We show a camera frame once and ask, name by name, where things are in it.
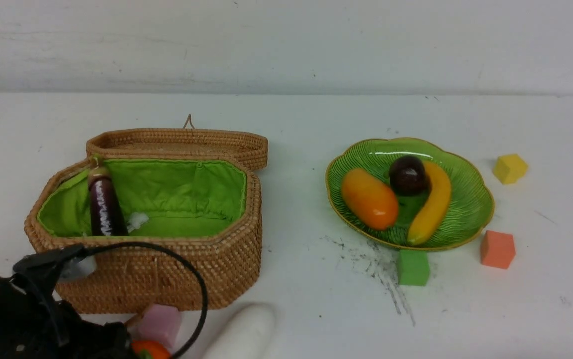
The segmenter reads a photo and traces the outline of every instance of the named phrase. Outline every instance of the plate rim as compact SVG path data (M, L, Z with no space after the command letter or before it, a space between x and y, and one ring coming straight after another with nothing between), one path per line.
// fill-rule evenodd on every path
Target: plate rim
M359 228L358 228L356 225L354 225L353 223L351 223L351 222L349 222L348 220L346 220L346 218L344 218L344 216L339 213L339 211L338 211L337 208L335 207L335 204L333 203L333 200L332 200L332 198L331 198L332 196L331 196L331 194L330 194L330 186L328 185L328 173L330 172L330 168L331 168L331 166L333 166L333 164L335 163L335 161L337 161L338 159L340 159L341 157L343 157L344 155L346 155L346 153L348 153L349 150L351 150L354 146L359 145L360 143L363 143L363 142L366 142L366 141L390 141L390 142L393 142L393 141L400 141L400 140L404 140L404 139L412 139L412 140L415 140L415 141L421 141L421 142L423 142L423 143L427 143L428 145L431 145L431 146L435 147L437 150L439 150L439 151L441 151L441 152L444 152L444 153L449 154L449 155L453 155L453 156L455 156L455 157L459 157L460 159L464 160L464 161L467 162L469 165L471 165L471 167L477 172L477 174L479 175L480 179L482 180L482 186L484 186L485 190L486 190L487 193L490 195L490 200L491 200L492 206L491 206L491 212L490 212L490 214L489 214L487 220L485 221L485 223L484 223L483 225L480 226L479 230L478 230L474 235L472 235L471 237L469 237L469 238L467 238L467 239L464 239L464 240L461 241L460 243L456 243L456 244L453 244L453 245L447 245L447 246L443 246L443 247L408 247L408 246L405 246L405 245L398 245L398 244L395 244L395 243L389 243L389 242L383 241L383 240L381 240L381 239L379 239L379 238L375 238L374 236L371 236L370 234L364 232L362 229L359 229ZM495 209L494 196L492 195L492 191L490 191L490 189L489 189L488 186L486 185L485 180L484 180L484 177L482 176L481 172L479 172L479 169L478 169L475 165L473 165L473 164L471 163L471 161L465 159L464 157L458 155L457 153L448 152L448 151L444 150L443 148L441 148L441 147L435 145L434 143L432 143L432 142L430 142L430 141L426 141L426 140L423 140L423 139L418 139L418 138L416 138L416 137L395 137L395 138L392 138L392 139L377 139L377 138L372 138L372 139L364 139L364 140L361 140L361 141L357 141L356 143L354 143L354 144L348 146L348 148L346 148L346 150L344 150L344 152L343 152L341 155L335 157L335 158L328 164L327 169L326 169L326 173L325 173L325 176L324 176L324 182L325 182L325 186L326 186L326 188L327 188L328 202L330 203L330 206L332 207L333 211L337 214L337 216L338 216L339 218L341 218L341 219L344 221L344 223L346 223L346 224L348 224L350 227L352 227L353 230L356 230L358 233L362 234L362 236L366 236L366 238L372 239L373 241L376 241L376 242L380 243L381 245L385 245L385 246L387 246L387 247L392 247L392 248L396 248L396 249L420 250L420 251L423 251L423 252L441 252L441 251L444 251L444 250L449 250L449 249L461 247L461 246L463 246L463 245L466 245L466 244L470 243L470 242L473 241L474 239L476 239L476 238L481 234L481 232L486 228L486 226L488 225L488 223L491 222L491 220L492 220L492 218L493 218L493 216L494 216L494 209Z

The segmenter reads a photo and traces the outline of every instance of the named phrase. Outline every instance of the green cube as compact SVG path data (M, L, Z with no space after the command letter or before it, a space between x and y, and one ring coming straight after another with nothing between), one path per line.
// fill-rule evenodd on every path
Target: green cube
M425 286L430 277L428 254L418 250L400 250L398 281L401 286Z

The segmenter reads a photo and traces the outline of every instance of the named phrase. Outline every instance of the orange toy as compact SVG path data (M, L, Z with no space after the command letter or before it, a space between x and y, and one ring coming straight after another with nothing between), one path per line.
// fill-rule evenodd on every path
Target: orange toy
M141 359L169 359L171 356L161 343L155 341L135 341L132 349Z
M391 187L363 168L344 175L342 198L357 218L374 230L389 229L400 213L398 198Z
M486 231L481 247L484 266L508 269L515 254L515 241L512 234Z

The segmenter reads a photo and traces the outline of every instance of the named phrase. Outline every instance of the black cable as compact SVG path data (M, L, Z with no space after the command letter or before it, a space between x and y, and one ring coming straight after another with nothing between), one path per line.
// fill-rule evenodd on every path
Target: black cable
M187 350L189 350L189 348L193 345L193 343L195 343L195 341L198 339L198 336L202 331L202 327L204 326L205 321L207 320L207 310L209 308L209 301L207 300L207 285L205 284L204 279L202 279L200 273L198 273L198 270L196 270L196 268L194 268L194 266L192 266L191 263L189 263L189 261L182 258L180 255L176 254L172 250L169 250L165 247L161 247L159 245L155 245L152 243L146 243L146 242L116 243L112 245L106 245L103 247L89 248L89 254L96 255L102 252L107 252L108 250L114 250L117 248L125 248L125 247L149 248L152 250L163 252L164 254L169 255L173 259L179 261L185 268L187 268L187 270L193 273L193 275L198 280L198 284L200 285L200 291L202 292L202 309L200 309L200 320L198 320L198 325L196 326L196 329L193 331L193 334L191 334L191 337L189 337L189 340L187 340L187 342L177 352L171 354L171 356L169 357L170 359L179 358L181 355L186 353Z

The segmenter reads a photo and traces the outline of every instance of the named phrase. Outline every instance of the pink cube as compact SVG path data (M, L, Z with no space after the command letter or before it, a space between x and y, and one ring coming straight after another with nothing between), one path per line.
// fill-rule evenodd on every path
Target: pink cube
M180 329L180 311L168 305L152 305L138 324L138 334L144 341L157 341L167 348L175 344Z

